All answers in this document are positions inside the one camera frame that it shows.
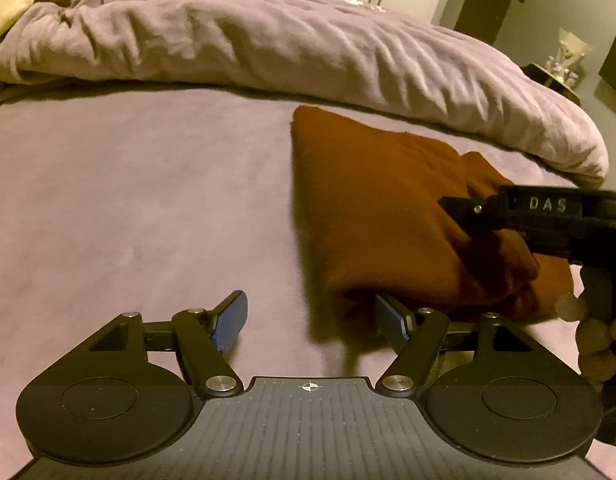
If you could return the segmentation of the right hand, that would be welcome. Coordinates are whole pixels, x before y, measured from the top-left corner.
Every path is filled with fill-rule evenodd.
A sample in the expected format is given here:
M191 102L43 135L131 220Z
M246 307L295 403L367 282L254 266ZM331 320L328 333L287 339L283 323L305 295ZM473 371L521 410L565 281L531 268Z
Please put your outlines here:
M583 266L579 296L558 297L556 315L576 323L578 366L585 380L600 392L616 376L616 284L600 271Z

